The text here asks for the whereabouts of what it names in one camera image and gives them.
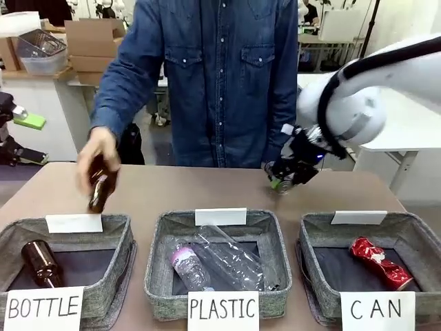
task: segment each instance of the hand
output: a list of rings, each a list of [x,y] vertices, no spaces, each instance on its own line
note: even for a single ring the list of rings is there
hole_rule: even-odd
[[[90,195],[92,187],[89,182],[89,167],[97,155],[102,154],[110,171],[117,171],[121,161],[116,151],[116,139],[105,127],[93,128],[88,143],[78,155],[76,161],[76,180],[81,193]]]

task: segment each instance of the bottle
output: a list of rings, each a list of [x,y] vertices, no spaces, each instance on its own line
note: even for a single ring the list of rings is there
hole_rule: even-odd
[[[63,269],[55,261],[55,256],[48,243],[34,240],[21,249],[21,257],[34,282],[40,288],[62,288]]]
[[[89,168],[89,181],[92,193],[88,210],[92,214],[101,214],[107,198],[115,191],[118,172],[111,172],[104,162],[103,155],[94,158]]]
[[[188,243],[175,240],[171,251],[170,261],[173,268],[189,291],[214,291],[210,287],[211,279],[208,271]]]
[[[280,288],[280,281],[270,263],[264,263],[217,226],[201,226],[192,241],[192,249],[208,268],[237,291]]]

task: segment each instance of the brown glass bottle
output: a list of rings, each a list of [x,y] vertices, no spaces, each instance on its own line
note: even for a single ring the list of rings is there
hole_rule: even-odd
[[[89,201],[89,212],[100,214],[104,210],[107,198],[115,191],[118,172],[111,172],[104,162],[103,155],[98,155],[89,168],[89,180],[92,193]]]
[[[25,268],[31,274],[34,282],[41,288],[62,288],[63,269],[55,261],[55,256],[48,243],[34,240],[25,244],[21,249],[21,257]]]

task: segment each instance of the clear plastic bottle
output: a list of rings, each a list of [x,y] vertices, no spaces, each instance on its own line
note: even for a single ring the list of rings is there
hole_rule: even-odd
[[[170,261],[189,291],[213,291],[208,271],[188,243],[175,240]]]
[[[217,226],[201,226],[192,242],[192,249],[207,267],[235,290],[279,289],[274,269]]]

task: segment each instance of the green object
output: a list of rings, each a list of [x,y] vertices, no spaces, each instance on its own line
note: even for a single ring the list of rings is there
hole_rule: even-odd
[[[280,179],[273,179],[271,181],[271,187],[273,190],[277,189],[278,184],[280,184],[281,180]]]
[[[25,126],[27,128],[41,130],[46,123],[46,119],[42,116],[30,114],[25,119],[15,119],[14,123],[19,126]]]

